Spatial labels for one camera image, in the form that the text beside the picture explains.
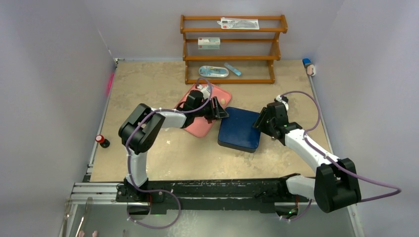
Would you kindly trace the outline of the dark blue tin lid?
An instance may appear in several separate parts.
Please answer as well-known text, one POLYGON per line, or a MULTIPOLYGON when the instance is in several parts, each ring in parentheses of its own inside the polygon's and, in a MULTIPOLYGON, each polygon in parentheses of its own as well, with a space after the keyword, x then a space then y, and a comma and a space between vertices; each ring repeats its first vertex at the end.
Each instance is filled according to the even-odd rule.
POLYGON ((259 113, 234 107, 226 111, 229 117, 221 120, 217 139, 260 138, 260 132, 252 127, 259 113))

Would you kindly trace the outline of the blue chocolate tin box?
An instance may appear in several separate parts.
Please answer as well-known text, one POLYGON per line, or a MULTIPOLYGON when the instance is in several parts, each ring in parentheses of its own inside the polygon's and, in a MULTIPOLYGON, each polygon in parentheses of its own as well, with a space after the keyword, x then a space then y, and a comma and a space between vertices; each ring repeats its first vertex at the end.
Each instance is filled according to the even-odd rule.
POLYGON ((254 153, 259 147, 260 138, 218 139, 217 142, 222 147, 254 153))

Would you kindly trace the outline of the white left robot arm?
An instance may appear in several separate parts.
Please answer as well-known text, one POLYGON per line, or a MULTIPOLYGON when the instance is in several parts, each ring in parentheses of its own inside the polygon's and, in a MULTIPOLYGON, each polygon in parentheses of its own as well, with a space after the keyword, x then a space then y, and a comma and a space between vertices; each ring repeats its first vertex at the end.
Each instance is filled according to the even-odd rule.
POLYGON ((147 153, 153 146, 162 128, 187 128, 195 118, 204 118, 211 123, 224 119, 229 114, 217 97, 200 90, 191 90, 186 99, 174 109, 152 108, 139 104, 121 125, 118 135, 127 152, 126 180, 131 185, 128 196, 135 202, 147 197, 147 153))

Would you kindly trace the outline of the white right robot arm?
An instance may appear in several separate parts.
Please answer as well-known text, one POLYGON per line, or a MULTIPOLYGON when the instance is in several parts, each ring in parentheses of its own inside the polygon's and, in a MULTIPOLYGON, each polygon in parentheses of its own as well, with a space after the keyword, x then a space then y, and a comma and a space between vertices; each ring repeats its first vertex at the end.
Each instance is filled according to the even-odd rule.
POLYGON ((346 169, 356 173, 354 162, 328 153, 298 123, 290 122, 284 103, 267 104, 252 126, 293 150, 315 172, 314 178, 300 174, 284 177, 277 188, 280 199, 289 201, 296 195, 303 196, 316 201, 325 213, 361 201, 358 179, 344 172, 346 169))

